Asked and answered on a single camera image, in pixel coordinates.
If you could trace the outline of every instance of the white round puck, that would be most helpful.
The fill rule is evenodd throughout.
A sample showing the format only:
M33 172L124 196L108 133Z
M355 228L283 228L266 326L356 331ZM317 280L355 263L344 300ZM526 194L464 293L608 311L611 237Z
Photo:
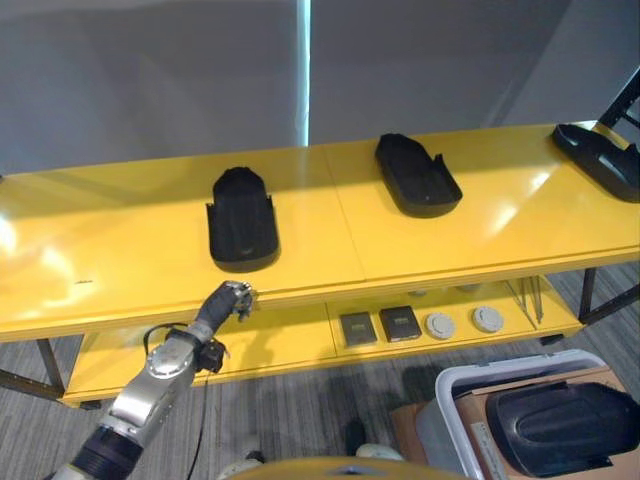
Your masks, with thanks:
M496 333L504 326L504 318L495 308L478 307L473 312L473 322L480 330Z
M427 315L425 322L431 335L441 340L451 338L456 331L456 325L449 315L444 313L431 313Z

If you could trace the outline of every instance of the black metal frame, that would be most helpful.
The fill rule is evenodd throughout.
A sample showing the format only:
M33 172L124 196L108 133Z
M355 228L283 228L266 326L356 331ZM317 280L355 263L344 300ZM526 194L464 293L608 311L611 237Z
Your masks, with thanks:
M620 120L626 120L640 129L640 121L629 114L629 109L638 98L640 98L640 67L636 68L629 81L622 87L622 90L616 95L616 98L613 99L613 102L598 119L598 122L612 129ZM591 325L640 299L640 283L638 283L592 310L591 298L595 280L596 268L587 268L584 271L582 299L580 301L580 312L578 313L578 320L585 325Z
M624 119L634 127L640 129L640 121L629 115L629 109L634 102L638 100L638 97L640 97L640 67L631 75L629 81L622 87L620 93L618 93L613 102L611 102L607 111L598 119L598 122L609 128L613 128L616 123Z
M40 339L36 340L36 342L51 383L38 382L31 378L0 369L0 386L16 392L26 393L27 395L56 401L62 398L65 392L58 362L53 353L53 348L51 348L51 342L48 339Z
M596 281L596 269L587 268L584 271L584 282L582 283L582 300L580 301L580 313L578 320L585 325L591 325L617 312L621 308L631 305L636 300L640 300L640 284L636 284L629 290L621 293L615 298L603 303L595 309L591 309L591 297L593 296L593 286Z

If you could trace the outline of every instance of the small black box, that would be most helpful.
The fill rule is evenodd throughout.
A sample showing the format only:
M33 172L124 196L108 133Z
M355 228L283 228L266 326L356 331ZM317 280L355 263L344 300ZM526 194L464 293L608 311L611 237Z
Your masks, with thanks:
M376 332L373 330L371 317L367 312L340 315L340 321L347 347L375 343L378 340Z
M422 331L411 307L394 307L380 310L384 333L390 342L418 338Z

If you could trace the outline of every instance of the black plastic tray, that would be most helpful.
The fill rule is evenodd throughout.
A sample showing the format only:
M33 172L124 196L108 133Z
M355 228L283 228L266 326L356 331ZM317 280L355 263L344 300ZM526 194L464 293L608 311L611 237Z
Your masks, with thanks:
M600 383L546 383L487 398L487 421L513 468L553 477L611 466L640 442L640 407Z
M557 125L552 138L609 193L625 202L640 202L640 153L635 144L623 150L598 132L567 124Z
M271 197L259 175L247 167L225 171L207 204L209 249L218 267L228 272L264 268L280 253Z
M436 217L462 199L462 191L444 164L424 147L399 133L380 137L375 152L385 184L398 208L415 217Z

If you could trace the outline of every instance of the metal table leg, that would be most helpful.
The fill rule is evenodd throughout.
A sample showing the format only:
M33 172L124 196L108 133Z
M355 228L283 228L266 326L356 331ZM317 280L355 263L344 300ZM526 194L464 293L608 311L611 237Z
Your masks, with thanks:
M58 363L53 354L51 343L47 339L37 340L42 361L47 370L51 384L38 382L16 373L0 369L0 387L8 388L20 393L26 393L46 400L58 400L65 392L64 382L58 369Z
M584 271L582 300L580 301L580 313L578 314L578 320L580 320L584 325L591 325L640 299L640 284L636 284L617 297L612 298L608 302L605 302L599 307L591 310L591 298L593 296L595 280L596 269L587 268Z
M46 338L36 340L36 342L38 343L38 350L40 350L40 355L42 356L42 361L44 362L44 368L47 369L47 375L49 376L51 385L64 392L64 382L62 381L62 377L60 376L60 370L58 369L58 362L56 362L56 357L53 355L51 342Z

